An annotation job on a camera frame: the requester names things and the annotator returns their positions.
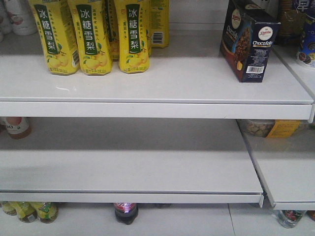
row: brand logo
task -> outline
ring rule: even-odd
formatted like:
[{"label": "brand logo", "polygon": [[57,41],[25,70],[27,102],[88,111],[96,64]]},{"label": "brand logo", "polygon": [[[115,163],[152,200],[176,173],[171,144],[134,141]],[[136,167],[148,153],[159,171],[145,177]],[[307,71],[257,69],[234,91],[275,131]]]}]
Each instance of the brand logo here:
[{"label": "brand logo", "polygon": [[272,41],[259,42],[255,40],[252,44],[254,46],[270,47],[272,45]]},{"label": "brand logo", "polygon": [[232,26],[233,28],[237,29],[240,24],[241,24],[241,14],[240,14],[240,11],[238,9],[235,9],[233,12],[232,12]]},{"label": "brand logo", "polygon": [[274,31],[272,30],[272,28],[269,26],[266,26],[260,29],[260,31],[258,32],[258,38],[260,40],[266,41],[271,38],[273,33]]},{"label": "brand logo", "polygon": [[230,35],[236,40],[237,39],[237,32],[235,32],[234,30],[232,30],[232,28],[230,26],[227,26],[226,31],[230,33]]}]

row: green label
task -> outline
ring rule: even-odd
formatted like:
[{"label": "green label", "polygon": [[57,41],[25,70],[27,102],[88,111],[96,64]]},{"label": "green label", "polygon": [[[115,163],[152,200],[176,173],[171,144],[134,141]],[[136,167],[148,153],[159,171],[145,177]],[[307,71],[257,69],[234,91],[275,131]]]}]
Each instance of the green label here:
[{"label": "green label", "polygon": [[139,4],[128,4],[127,20],[128,20],[128,34],[129,34],[129,52],[140,53],[140,34],[139,34]]},{"label": "green label", "polygon": [[82,28],[82,35],[84,39],[85,54],[97,55],[97,47],[95,42],[92,6],[80,4],[76,5]]},{"label": "green label", "polygon": [[105,20],[106,20],[106,26],[107,26],[107,33],[108,33],[108,39],[110,42],[112,42],[113,39],[113,34],[111,30],[111,24],[110,24],[110,12],[109,12],[109,0],[105,0]]},{"label": "green label", "polygon": [[54,38],[53,28],[49,20],[47,7],[39,4],[35,4],[34,7],[36,9],[41,27],[43,29],[47,52],[50,54],[58,54],[58,48]]}]

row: yellow drink bottle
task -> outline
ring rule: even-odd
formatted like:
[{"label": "yellow drink bottle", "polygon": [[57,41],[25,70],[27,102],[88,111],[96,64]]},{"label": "yellow drink bottle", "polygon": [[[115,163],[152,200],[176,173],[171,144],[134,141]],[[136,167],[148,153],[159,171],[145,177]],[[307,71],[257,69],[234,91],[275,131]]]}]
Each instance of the yellow drink bottle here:
[{"label": "yellow drink bottle", "polygon": [[81,70],[105,75],[112,70],[104,0],[68,0],[79,48]]},{"label": "yellow drink bottle", "polygon": [[114,0],[118,18],[119,67],[125,73],[144,72],[149,68],[147,43],[148,0]]},{"label": "yellow drink bottle", "polygon": [[105,19],[107,25],[110,53],[113,61],[119,60],[118,21],[114,0],[105,0]]},{"label": "yellow drink bottle", "polygon": [[29,0],[49,71],[70,75],[79,68],[78,46],[66,0]]},{"label": "yellow drink bottle", "polygon": [[169,0],[150,0],[152,47],[165,48],[169,43]]}]

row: plastic bottle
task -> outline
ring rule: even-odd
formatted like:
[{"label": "plastic bottle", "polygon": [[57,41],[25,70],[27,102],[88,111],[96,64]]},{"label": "plastic bottle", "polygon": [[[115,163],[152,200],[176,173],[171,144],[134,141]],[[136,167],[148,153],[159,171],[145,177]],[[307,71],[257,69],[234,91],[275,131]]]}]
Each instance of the plastic bottle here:
[{"label": "plastic bottle", "polygon": [[26,117],[2,117],[5,128],[12,139],[22,139],[28,136],[32,129]]},{"label": "plastic bottle", "polygon": [[37,217],[43,223],[49,224],[55,221],[58,216],[58,207],[51,202],[29,202],[36,210]]},{"label": "plastic bottle", "polygon": [[3,34],[7,34],[12,31],[12,26],[2,1],[0,1],[0,31],[2,31]]},{"label": "plastic bottle", "polygon": [[138,216],[137,203],[114,203],[115,217],[119,222],[130,225]]},{"label": "plastic bottle", "polygon": [[5,214],[16,215],[16,210],[14,209],[14,207],[10,205],[9,202],[1,202],[1,204],[2,204],[2,210]]},{"label": "plastic bottle", "polygon": [[37,26],[27,0],[4,0],[13,32],[30,35],[37,32]]},{"label": "plastic bottle", "polygon": [[285,228],[294,228],[301,220],[306,210],[279,210],[277,215],[278,222]]},{"label": "plastic bottle", "polygon": [[9,202],[16,210],[20,221],[31,223],[37,218],[36,210],[28,202]]}]

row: box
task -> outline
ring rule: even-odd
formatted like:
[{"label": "box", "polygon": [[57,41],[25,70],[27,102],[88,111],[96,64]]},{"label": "box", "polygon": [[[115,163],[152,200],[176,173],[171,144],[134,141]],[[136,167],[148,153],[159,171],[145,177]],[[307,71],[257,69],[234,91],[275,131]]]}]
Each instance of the box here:
[{"label": "box", "polygon": [[237,122],[242,132],[263,138],[287,138],[313,127],[300,120],[238,119]]},{"label": "box", "polygon": [[220,50],[240,82],[262,82],[280,23],[251,0],[230,0]]}]

